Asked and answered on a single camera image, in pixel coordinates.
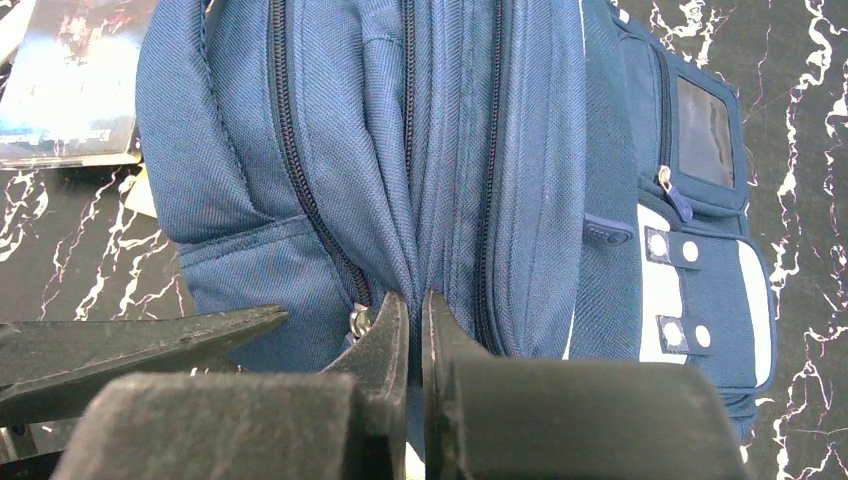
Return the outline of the navy blue backpack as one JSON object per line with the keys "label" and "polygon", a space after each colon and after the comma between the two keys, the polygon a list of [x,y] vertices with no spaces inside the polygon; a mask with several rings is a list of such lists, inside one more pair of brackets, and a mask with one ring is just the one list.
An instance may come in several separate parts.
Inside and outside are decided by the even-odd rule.
{"label": "navy blue backpack", "polygon": [[510,357],[699,368],[738,439],[774,375],[734,88],[606,1],[161,1],[136,82],[162,230],[200,313],[316,371],[357,306],[421,307]]}

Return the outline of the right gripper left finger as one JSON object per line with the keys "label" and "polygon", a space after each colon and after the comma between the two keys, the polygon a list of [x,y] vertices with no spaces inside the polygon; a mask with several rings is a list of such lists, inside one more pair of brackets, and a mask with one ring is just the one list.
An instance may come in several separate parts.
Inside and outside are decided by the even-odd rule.
{"label": "right gripper left finger", "polygon": [[374,325],[317,374],[132,374],[93,399],[57,479],[401,479],[409,320]]}

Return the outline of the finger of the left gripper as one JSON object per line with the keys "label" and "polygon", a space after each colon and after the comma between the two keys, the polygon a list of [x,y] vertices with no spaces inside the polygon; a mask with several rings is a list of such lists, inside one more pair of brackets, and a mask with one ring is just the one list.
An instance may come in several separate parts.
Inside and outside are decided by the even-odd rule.
{"label": "finger of the left gripper", "polygon": [[1,424],[78,417],[115,378],[191,369],[287,317],[266,305],[174,319],[2,322]]}

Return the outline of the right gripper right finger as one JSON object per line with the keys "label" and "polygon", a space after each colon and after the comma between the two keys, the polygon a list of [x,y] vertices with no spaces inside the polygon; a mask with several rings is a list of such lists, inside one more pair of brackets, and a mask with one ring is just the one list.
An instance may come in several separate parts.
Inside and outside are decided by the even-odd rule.
{"label": "right gripper right finger", "polygon": [[444,296],[422,304],[430,479],[747,479],[724,406],[688,366],[495,356]]}

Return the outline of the dark blue hardcover book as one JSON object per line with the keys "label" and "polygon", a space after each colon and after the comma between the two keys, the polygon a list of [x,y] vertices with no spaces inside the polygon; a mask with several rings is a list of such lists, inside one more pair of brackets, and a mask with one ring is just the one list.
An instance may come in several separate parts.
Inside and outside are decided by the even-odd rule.
{"label": "dark blue hardcover book", "polygon": [[1,167],[141,159],[135,83],[153,1],[37,1],[1,99]]}

